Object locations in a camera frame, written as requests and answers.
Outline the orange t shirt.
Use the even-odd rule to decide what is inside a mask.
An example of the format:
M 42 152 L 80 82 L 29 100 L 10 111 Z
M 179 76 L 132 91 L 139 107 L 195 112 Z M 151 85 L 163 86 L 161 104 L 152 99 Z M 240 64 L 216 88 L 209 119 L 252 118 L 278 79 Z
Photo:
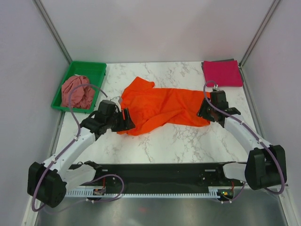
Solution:
M 121 108 L 128 109 L 135 128 L 119 134 L 139 136 L 165 124 L 208 126 L 210 121 L 197 116 L 205 96 L 209 94 L 197 90 L 156 88 L 136 77 L 121 95 Z

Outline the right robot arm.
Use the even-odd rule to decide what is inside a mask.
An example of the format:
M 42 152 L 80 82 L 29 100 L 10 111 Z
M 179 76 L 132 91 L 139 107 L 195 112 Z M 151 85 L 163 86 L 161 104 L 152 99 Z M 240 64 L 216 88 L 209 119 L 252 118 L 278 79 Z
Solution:
M 246 162 L 231 162 L 215 174 L 216 182 L 227 185 L 232 179 L 246 182 L 253 190 L 280 186 L 281 194 L 287 181 L 285 150 L 280 145 L 272 145 L 258 135 L 245 121 L 241 112 L 229 107 L 223 90 L 213 90 L 209 97 L 204 97 L 198 117 L 216 122 L 226 129 L 248 153 Z

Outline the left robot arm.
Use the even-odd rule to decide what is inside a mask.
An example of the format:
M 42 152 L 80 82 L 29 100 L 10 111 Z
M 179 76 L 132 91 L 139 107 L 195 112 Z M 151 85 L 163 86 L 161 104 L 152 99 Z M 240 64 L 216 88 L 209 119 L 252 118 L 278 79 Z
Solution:
M 87 183 L 99 185 L 103 181 L 103 173 L 98 171 L 100 165 L 87 161 L 71 169 L 72 164 L 107 130 L 121 132 L 135 128 L 129 110 L 120 109 L 110 100 L 101 101 L 98 109 L 77 125 L 77 134 L 65 148 L 43 163 L 34 162 L 29 167 L 27 193 L 32 196 L 34 211 L 38 211 L 35 200 L 54 208 L 68 191 Z

